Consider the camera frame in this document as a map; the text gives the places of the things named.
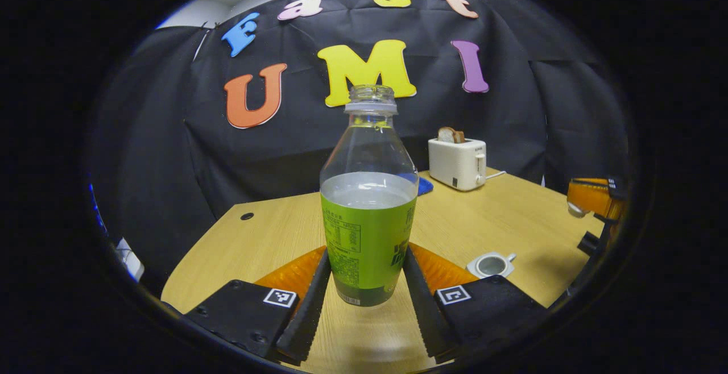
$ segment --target wooden table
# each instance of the wooden table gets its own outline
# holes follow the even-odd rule
[[[487,174],[497,170],[488,168]],[[548,307],[574,280],[588,257],[577,249],[585,231],[599,236],[603,224],[577,219],[566,196],[510,174],[461,192],[421,172],[434,191],[417,198],[410,239],[458,265],[487,252],[517,254],[513,284]],[[247,221],[245,213],[254,216]],[[172,271],[162,301],[190,311],[231,279],[255,281],[284,263],[325,244],[318,193],[233,206]],[[411,372],[435,365],[427,356],[404,274],[389,301],[350,306],[333,279],[323,304],[308,372]]]

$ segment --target blue letter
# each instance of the blue letter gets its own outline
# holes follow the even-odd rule
[[[255,35],[248,35],[246,33],[252,33],[258,26],[253,22],[253,19],[258,16],[260,16],[260,13],[257,12],[248,14],[245,19],[235,24],[232,29],[223,35],[222,40],[228,40],[230,47],[232,47],[232,52],[230,52],[231,57],[237,56],[255,38]]]

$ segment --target letter m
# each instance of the letter m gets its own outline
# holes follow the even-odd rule
[[[319,58],[326,61],[330,94],[326,97],[328,107],[336,107],[349,102],[351,84],[376,84],[382,76],[382,85],[392,87],[395,97],[411,97],[417,89],[409,82],[402,52],[405,42],[401,40],[380,40],[374,44],[369,60],[364,61],[348,45],[333,45],[322,48]]]

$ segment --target clear plastic bottle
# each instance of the clear plastic bottle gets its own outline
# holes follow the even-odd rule
[[[323,223],[339,296],[375,306],[397,285],[419,177],[395,133],[392,89],[354,86],[349,98],[349,127],[321,169]]]

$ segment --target barcode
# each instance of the barcode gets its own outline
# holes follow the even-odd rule
[[[359,299],[355,299],[354,297],[346,296],[345,294],[339,292],[341,298],[344,299],[345,302],[348,302],[349,304],[356,304],[359,306],[361,304],[361,301]]]

